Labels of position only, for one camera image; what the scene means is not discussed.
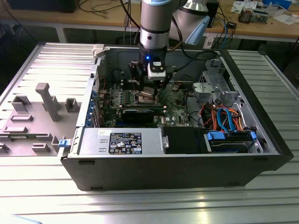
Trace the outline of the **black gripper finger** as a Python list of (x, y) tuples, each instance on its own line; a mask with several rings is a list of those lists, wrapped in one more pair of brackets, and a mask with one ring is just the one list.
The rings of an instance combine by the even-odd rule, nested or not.
[(167, 66), (163, 72), (155, 72), (154, 84), (157, 90), (165, 89), (175, 73), (174, 66)]
[(136, 61), (132, 60), (128, 63), (128, 68), (130, 72), (130, 77), (132, 82), (136, 81), (138, 85), (138, 90), (142, 91), (144, 88), (144, 67), (143, 65)]

